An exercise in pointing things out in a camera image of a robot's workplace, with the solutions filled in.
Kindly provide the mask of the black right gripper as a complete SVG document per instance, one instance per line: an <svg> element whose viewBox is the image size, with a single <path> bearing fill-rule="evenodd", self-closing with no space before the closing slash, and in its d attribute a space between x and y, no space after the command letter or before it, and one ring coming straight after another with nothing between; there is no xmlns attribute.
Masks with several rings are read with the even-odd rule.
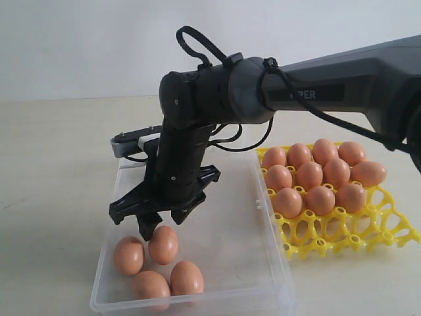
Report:
<svg viewBox="0 0 421 316"><path fill-rule="evenodd" d="M195 185L213 128L213 124L195 124L177 129L163 122L151 190L155 199L165 204L164 209L171 210L177 224L205 200L205 194L197 192ZM143 198L143 190L135 187L109 205L109 215L115 225L136 216L141 237L149 241L162 217L157 212L145 214Z"/></svg>

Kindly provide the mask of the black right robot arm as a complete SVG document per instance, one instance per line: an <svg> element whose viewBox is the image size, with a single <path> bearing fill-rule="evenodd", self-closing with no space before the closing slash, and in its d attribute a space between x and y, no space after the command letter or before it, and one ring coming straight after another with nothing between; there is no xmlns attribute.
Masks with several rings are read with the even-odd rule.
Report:
<svg viewBox="0 0 421 316"><path fill-rule="evenodd" d="M420 37L412 36L287 66L275 59L226 56L205 41L220 61L186 47L201 60L191 72L170 72L161 80L164 115L152 126L111 140L114 155L145 153L143 181L112 202L115 224L135 216L150 240L169 211L181 224L219 179L219 170L202 166L217 125L272 122L277 111L306 110L315 116L408 153L420 165Z"/></svg>

